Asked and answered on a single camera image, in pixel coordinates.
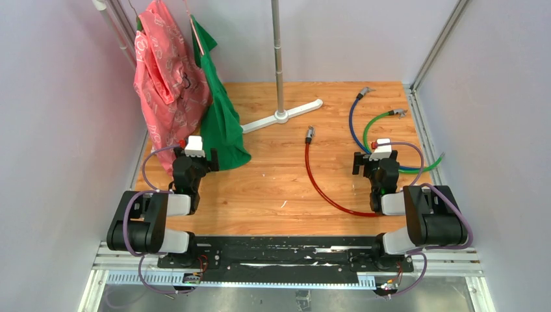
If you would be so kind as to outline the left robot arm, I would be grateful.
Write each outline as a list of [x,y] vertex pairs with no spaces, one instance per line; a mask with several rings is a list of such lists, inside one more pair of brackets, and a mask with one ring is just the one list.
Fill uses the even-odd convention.
[[174,151],[173,181],[167,190],[128,190],[107,231],[107,246],[113,251],[127,251],[133,256],[174,254],[183,268],[194,267],[199,251],[193,243],[194,234],[166,227],[169,216],[193,215],[198,209],[201,179],[220,169],[218,151],[210,149],[211,158],[203,150],[172,145],[161,151]]

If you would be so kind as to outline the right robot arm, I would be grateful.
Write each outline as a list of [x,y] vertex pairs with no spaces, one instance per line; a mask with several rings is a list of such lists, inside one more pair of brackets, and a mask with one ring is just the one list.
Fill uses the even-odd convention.
[[469,241],[467,225],[450,187],[406,186],[398,190],[399,162],[397,152],[390,151],[376,159],[354,153],[352,174],[370,181],[370,208],[376,216],[405,216],[406,226],[381,233],[372,245],[371,262],[379,271],[388,271],[397,256],[423,248],[463,247]]

